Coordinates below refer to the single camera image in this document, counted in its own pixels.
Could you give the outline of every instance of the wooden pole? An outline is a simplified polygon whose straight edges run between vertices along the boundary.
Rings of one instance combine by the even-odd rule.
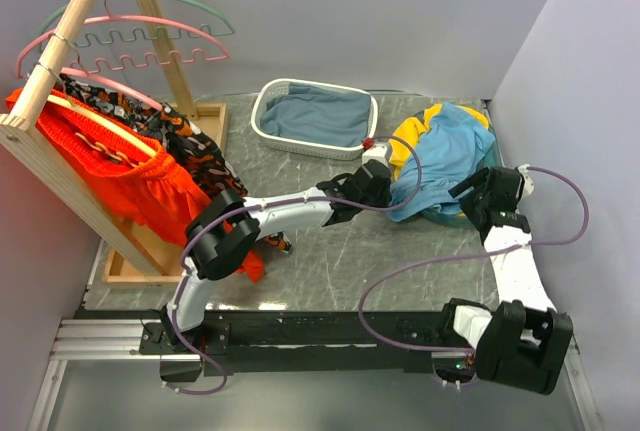
[[[138,2],[138,7],[142,14],[147,16],[156,16],[159,18],[163,17],[162,10],[158,5],[157,0],[136,1]],[[147,29],[152,36],[156,36],[158,34],[158,25],[156,24],[147,24]],[[189,85],[187,84],[187,80],[182,71],[180,60],[174,55],[169,54],[169,52],[173,51],[175,48],[173,47],[173,42],[165,31],[160,31],[158,39],[153,41],[153,46],[156,50],[156,54],[162,61],[171,61],[171,64],[163,66],[162,70],[164,71],[164,75],[169,82],[169,87],[171,88],[173,97],[178,105],[178,111],[187,115],[190,119],[197,119],[199,117],[198,110],[193,102],[191,90],[189,89]]]
[[[60,18],[56,33],[69,42],[75,41],[94,1],[71,0]],[[68,54],[68,44],[53,37],[40,62],[59,73]],[[104,209],[71,166],[35,128],[55,80],[53,73],[36,66],[11,113],[0,115],[0,143],[141,273],[164,274],[161,266]]]
[[[95,0],[71,0],[60,18],[56,33],[73,43],[82,28],[84,20]],[[53,36],[40,56],[40,63],[55,73],[60,73],[69,57],[70,47],[62,39]],[[38,120],[40,112],[51,93],[56,77],[43,66],[36,66],[18,98],[10,117],[2,115],[0,124],[26,130]]]

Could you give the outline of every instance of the black mount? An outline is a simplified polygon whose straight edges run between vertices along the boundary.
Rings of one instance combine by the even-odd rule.
[[[511,226],[530,233],[529,222],[516,208],[522,197],[524,177],[517,169],[495,166],[483,168],[449,190],[452,197],[460,196],[460,208],[480,233],[484,243],[494,226]]]
[[[384,208],[391,201],[391,171],[384,164],[369,160],[355,173],[344,173],[316,187],[327,196],[348,199],[367,206]],[[331,203],[333,214],[325,226],[351,221],[361,209],[347,204]]]
[[[191,241],[209,223],[225,213],[244,206],[244,200],[233,189],[225,189],[187,227],[187,241]],[[260,234],[257,219],[248,213],[229,218],[230,231],[224,223],[212,228],[191,250],[198,278],[217,281],[226,278],[238,269],[249,254]]]
[[[522,339],[526,332],[530,338]],[[502,302],[476,349],[478,377],[551,394],[572,335],[573,323],[566,313],[525,308],[520,301]]]

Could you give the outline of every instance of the pink hanger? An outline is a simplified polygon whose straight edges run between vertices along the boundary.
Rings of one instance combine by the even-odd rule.
[[[119,83],[109,78],[105,78],[104,76],[96,76],[95,74],[89,74],[85,71],[80,71],[79,69],[73,68],[62,68],[60,70],[61,73],[64,73],[68,76],[76,76],[78,78],[90,79],[91,81],[95,81],[96,83],[100,83],[107,88],[115,89],[116,91],[120,91],[122,94],[126,94],[132,98],[137,99],[140,102],[143,102],[153,109],[157,111],[162,111],[162,104],[160,104],[155,99],[151,99],[149,96],[142,94],[135,89],[130,88],[127,85]]]
[[[177,57],[181,63],[183,64],[191,64],[191,63],[195,63],[196,61],[196,55],[200,54],[202,55],[202,60],[203,61],[218,61],[220,59],[227,59],[228,56],[214,56],[212,58],[207,57],[207,54],[205,52],[204,49],[202,48],[195,48],[193,51],[191,51],[191,59],[186,59],[182,57],[182,54],[180,54],[180,51],[178,50],[172,50],[169,51],[169,56],[175,56]],[[102,69],[102,66],[105,66],[107,69],[110,69],[111,71],[122,71],[123,69],[125,69],[127,66],[125,65],[125,61],[129,61],[129,66],[132,68],[136,68],[136,69],[140,69],[140,68],[148,68],[150,63],[149,60],[152,59],[155,60],[156,64],[158,64],[159,66],[167,66],[169,64],[171,64],[171,60],[169,61],[159,61],[158,60],[158,56],[155,53],[145,53],[144,55],[144,64],[137,64],[135,62],[135,60],[133,59],[133,56],[129,55],[129,54],[123,54],[122,56],[120,56],[120,66],[111,66],[111,63],[109,63],[109,60],[106,58],[98,58],[95,60],[95,65],[96,65],[96,69],[92,69],[91,71],[87,71],[86,68],[82,65],[82,63],[80,63],[77,59],[72,62],[69,66],[74,67],[75,69],[82,69],[83,71],[89,73],[89,74],[98,74],[101,73],[102,71],[104,71],[104,69]]]
[[[197,28],[194,28],[192,26],[189,26],[187,24],[183,24],[180,23],[178,21],[173,21],[171,19],[165,19],[165,18],[156,18],[154,16],[137,16],[137,15],[110,15],[110,16],[98,16],[95,18],[87,18],[84,20],[84,24],[96,24],[96,23],[107,23],[109,21],[142,21],[145,23],[153,23],[153,24],[159,24],[162,26],[173,26],[175,28],[178,29],[182,29],[184,31],[193,33],[197,36],[200,36],[201,38],[205,39],[206,41],[215,44],[220,51],[222,51],[223,56],[216,56],[213,58],[207,58],[204,55],[204,51],[200,48],[196,48],[193,50],[192,52],[192,59],[191,60],[186,60],[186,61],[182,61],[183,63],[192,63],[195,60],[195,54],[196,51],[199,53],[202,53],[203,56],[205,56],[205,61],[215,61],[215,60],[219,60],[219,59],[227,59],[229,58],[231,55],[229,54],[229,51],[227,50],[227,48],[220,42],[220,40],[216,39],[214,36],[211,36]],[[22,67],[22,60],[25,58],[25,56],[36,46],[38,46],[40,43],[42,43],[44,40],[48,39],[49,37],[51,37],[52,35],[55,34],[55,29],[52,29],[50,31],[47,31],[46,33],[40,35],[39,37],[37,37],[36,39],[34,39],[26,48],[24,48],[22,51],[20,51],[20,54],[18,55],[18,59],[16,61],[16,76],[18,77],[23,77],[21,74],[21,67]],[[180,55],[180,53],[178,51],[171,51],[171,53],[174,53],[174,55],[177,55],[181,60],[182,60],[182,56]],[[145,64],[142,65],[136,65],[135,62],[133,61],[133,58],[131,56],[129,56],[128,54],[122,55],[120,57],[120,64],[122,65],[122,67],[116,67],[116,68],[111,68],[111,66],[108,64],[108,60],[106,60],[105,58],[98,58],[96,60],[96,66],[98,67],[97,70],[93,70],[93,71],[89,71],[87,74],[96,74],[100,72],[100,62],[106,62],[108,67],[112,70],[121,70],[124,68],[124,59],[128,59],[134,67],[136,68],[146,68],[147,66],[149,66],[149,57],[153,56],[156,60],[156,63],[160,64],[161,66],[165,66],[167,64],[169,64],[169,61],[167,62],[162,62],[160,61],[160,59],[154,54],[154,53],[147,53],[145,54]]]

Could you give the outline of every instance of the clothes hanger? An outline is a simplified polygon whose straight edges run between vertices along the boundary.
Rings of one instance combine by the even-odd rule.
[[[217,38],[215,38],[214,36],[210,36],[207,33],[204,33],[203,31],[200,31],[199,29],[196,29],[192,26],[189,26],[187,24],[184,23],[180,23],[178,21],[173,21],[170,19],[165,19],[165,18],[157,18],[155,16],[140,16],[140,15],[107,15],[107,16],[98,16],[98,17],[94,17],[94,18],[87,18],[84,20],[84,24],[97,24],[97,23],[106,23],[106,22],[111,22],[111,21],[126,21],[126,22],[143,22],[143,23],[151,23],[151,24],[159,24],[162,26],[172,26],[178,29],[182,29],[184,31],[189,31],[192,32],[193,34],[196,34],[202,38],[204,38],[206,41],[213,43],[214,45],[216,45],[218,47],[218,49],[220,49],[220,51],[222,51],[222,56],[214,56],[214,57],[210,57],[210,58],[206,58],[206,61],[217,61],[217,60],[221,60],[221,59],[228,59],[229,57],[231,57],[231,55],[229,54],[229,51],[227,50],[227,48],[224,46],[224,44],[222,44]],[[18,77],[23,77],[22,76],[22,71],[21,71],[21,67],[22,67],[22,61],[25,58],[25,56],[27,54],[29,54],[29,52],[31,52],[31,50],[33,50],[36,46],[38,46],[40,43],[42,43],[43,41],[45,41],[46,39],[50,38],[51,36],[56,36],[55,34],[55,30],[51,30],[51,31],[47,31],[46,33],[38,36],[36,39],[34,39],[31,43],[29,43],[22,51],[20,51],[20,54],[18,55],[18,59],[16,60],[16,76]],[[194,53],[198,51],[201,53],[204,53],[204,51],[200,48],[196,48],[194,49]],[[165,65],[171,62],[171,60],[169,61],[161,61],[154,53],[147,53],[145,55],[145,62],[146,64],[143,65],[136,65],[135,63],[133,63],[134,67],[147,67],[149,62],[148,62],[148,56],[153,55],[156,58],[156,62],[160,65]],[[176,56],[180,56],[179,52],[175,52],[174,55]],[[123,64],[124,66],[124,62],[123,62],[123,58],[128,58],[131,60],[131,62],[133,62],[133,59],[131,58],[131,56],[129,55],[123,55],[121,57],[121,64]],[[101,70],[99,68],[99,61],[107,61],[106,58],[98,58],[96,60],[96,65],[98,66],[97,69],[92,70],[92,71],[85,71],[87,74],[96,74],[99,73]],[[193,62],[193,59],[191,60],[181,60],[183,63],[185,64],[189,64]],[[70,69],[70,68],[64,68],[62,72],[64,72],[65,74],[69,74],[67,71],[65,71]],[[123,69],[123,67],[119,67],[119,68],[111,68],[113,70],[121,70]]]
[[[90,74],[86,71],[82,71],[79,69],[66,68],[66,67],[62,68],[60,72],[62,74],[66,74],[67,76],[75,76],[77,78],[89,79],[91,81],[95,81],[96,83],[102,84],[107,88],[120,91],[122,94],[126,94],[131,98],[137,99],[138,101],[147,104],[148,106],[152,107],[156,111],[162,111],[164,109],[161,103],[159,103],[155,99],[150,98],[146,94],[136,91],[135,89],[130,88],[126,84],[122,84],[122,83],[119,83],[118,81],[105,78],[104,76],[98,76],[96,74]]]
[[[151,146],[149,146],[148,144],[144,143],[143,141],[139,140],[138,138],[136,138],[131,133],[128,133],[124,129],[120,128],[118,125],[112,123],[111,121],[106,119],[104,116],[102,116],[102,115],[100,115],[98,113],[95,113],[93,111],[89,111],[88,109],[84,108],[83,106],[79,106],[76,103],[74,103],[71,100],[70,96],[67,95],[67,93],[66,93],[67,85],[65,84],[64,80],[60,77],[60,75],[58,73],[56,73],[53,69],[51,69],[47,65],[44,65],[44,64],[42,64],[40,62],[38,62],[37,65],[43,67],[44,69],[46,69],[47,71],[49,71],[51,74],[53,74],[56,77],[58,82],[60,82],[62,84],[63,93],[67,96],[67,99],[65,99],[65,98],[62,98],[60,96],[56,96],[55,94],[50,94],[47,97],[47,101],[48,102],[53,103],[53,104],[57,104],[59,106],[67,108],[67,109],[70,109],[71,111],[73,111],[75,113],[78,113],[79,115],[91,120],[92,122],[94,122],[94,123],[98,124],[99,126],[107,129],[108,131],[112,132],[116,136],[122,138],[123,140],[125,140],[126,142],[131,144],[132,146],[135,146],[137,149],[142,151],[144,154],[146,154],[150,158],[153,158],[153,157],[156,156],[155,149],[153,149]]]
[[[210,36],[229,36],[232,34],[235,34],[236,30],[235,28],[231,25],[231,23],[229,22],[229,20],[227,19],[227,17],[222,14],[221,12],[207,6],[206,4],[201,3],[200,1],[196,1],[196,0],[172,0],[172,1],[177,1],[179,3],[184,3],[184,4],[189,4],[191,6],[194,6],[196,8],[199,8],[203,11],[205,11],[206,13],[215,16],[216,18],[219,18],[228,29],[228,31],[225,31],[224,33],[214,33],[211,29],[211,26],[208,24],[201,24],[199,26],[200,31],[210,35]],[[60,16],[62,16],[62,14],[64,13],[64,11],[67,9],[67,5],[62,6],[60,9],[58,9],[56,12],[54,12],[51,16],[49,16],[47,18],[47,20],[45,21],[45,23],[42,25],[42,27],[40,28],[40,33],[39,34],[44,34],[47,29],[49,28],[49,26],[51,26],[51,24],[58,19]],[[109,32],[107,33],[109,35],[109,39],[101,39],[98,35],[96,35],[95,33],[86,33],[84,35],[85,38],[85,42],[83,43],[78,43],[76,42],[76,46],[78,48],[87,48],[89,46],[91,46],[91,42],[94,41],[96,44],[100,44],[100,45],[109,45],[109,44],[113,44],[114,42],[116,42],[116,37],[125,43],[131,43],[131,42],[135,42],[138,40],[138,36],[142,39],[145,39],[147,41],[153,41],[155,39],[158,39],[157,36],[148,36],[146,33],[146,30],[144,30],[143,28],[133,28],[133,38],[126,38],[122,35],[122,32],[120,30],[117,29],[110,29]],[[182,36],[182,30],[178,30],[178,34],[176,36],[171,36],[169,35],[169,38],[172,40],[176,40],[176,39],[181,39]],[[189,36],[190,38],[197,38],[199,36],[187,32],[187,36]]]
[[[219,11],[217,11],[217,10],[215,10],[215,9],[213,9],[213,8],[211,8],[211,7],[209,7],[209,6],[207,6],[206,4],[203,4],[203,3],[201,3],[200,1],[196,1],[196,0],[172,0],[172,1],[177,1],[177,2],[184,3],[184,4],[189,4],[189,5],[191,5],[191,6],[195,6],[196,8],[199,8],[199,9],[201,9],[201,10],[205,11],[206,13],[208,13],[208,14],[210,14],[210,15],[212,15],[212,16],[217,17],[218,19],[220,19],[220,20],[221,20],[221,21],[222,21],[222,22],[227,26],[227,28],[229,28],[229,31],[228,31],[228,32],[225,32],[225,33],[215,33],[215,34],[214,34],[214,33],[212,32],[211,27],[210,27],[209,25],[207,25],[207,24],[202,24],[202,25],[200,25],[200,30],[201,30],[201,31],[203,31],[203,32],[205,32],[205,33],[207,33],[207,34],[209,34],[210,36],[228,36],[228,35],[231,35],[231,34],[235,34],[236,30],[235,30],[235,29],[234,29],[234,27],[231,25],[231,23],[229,22],[229,20],[227,19],[227,17],[226,17],[224,14],[222,14],[221,12],[219,12]],[[56,12],[54,12],[51,16],[49,16],[49,17],[47,18],[47,20],[46,20],[46,22],[45,22],[44,26],[42,26],[42,27],[40,28],[40,34],[44,34],[44,32],[47,30],[47,28],[48,28],[49,26],[51,26],[51,24],[52,24],[52,23],[53,23],[53,22],[54,22],[58,17],[60,17],[60,16],[64,13],[64,11],[65,11],[66,9],[67,9],[67,5],[62,6],[60,9],[58,9]],[[85,48],[85,47],[89,47],[89,46],[91,46],[91,41],[90,41],[90,39],[89,39],[89,37],[90,37],[90,36],[92,36],[92,37],[96,40],[97,44],[101,44],[101,45],[113,44],[113,43],[114,43],[114,37],[113,37],[113,36],[114,36],[114,34],[117,34],[117,35],[120,37],[120,40],[121,40],[121,41],[123,41],[123,42],[132,42],[132,41],[136,41],[136,40],[137,40],[137,37],[136,37],[136,34],[137,34],[137,33],[142,33],[142,38],[143,38],[143,39],[146,39],[146,40],[149,40],[149,41],[152,41],[152,40],[154,40],[154,39],[157,39],[157,36],[156,36],[156,37],[153,37],[153,36],[147,36],[147,35],[146,35],[146,33],[145,33],[145,31],[144,31],[142,28],[134,28],[134,30],[133,30],[133,36],[134,36],[134,37],[133,37],[133,39],[126,39],[126,38],[124,38],[124,37],[122,36],[122,33],[120,33],[120,31],[112,29],[112,30],[109,30],[109,37],[111,38],[111,41],[102,41],[102,40],[101,40],[98,36],[96,36],[94,33],[87,33],[87,34],[85,34],[85,39],[87,40],[86,44],[79,45],[79,44],[77,44],[77,43],[76,43],[76,45],[77,45],[79,48]],[[187,33],[187,35],[188,35],[190,38],[197,37],[197,36],[195,36],[195,35],[192,35],[192,34],[191,34],[191,33],[189,33],[189,32]],[[169,38],[170,38],[170,39],[180,39],[180,38],[182,38],[182,31],[181,31],[181,30],[178,30],[178,36],[177,36],[177,37],[169,36]]]

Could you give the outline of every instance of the blue cloth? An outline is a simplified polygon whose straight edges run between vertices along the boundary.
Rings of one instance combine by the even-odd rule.
[[[425,209],[458,214],[460,205],[449,190],[476,171],[495,141],[477,119],[451,103],[442,105],[430,126],[431,131],[424,133],[416,146],[422,167],[420,191],[407,206],[387,213],[393,221],[402,221]],[[391,185],[391,204],[407,199],[417,181],[418,167],[411,156]]]
[[[291,83],[289,94],[267,103],[260,129],[270,136],[350,148],[367,137],[370,107],[368,94]]]

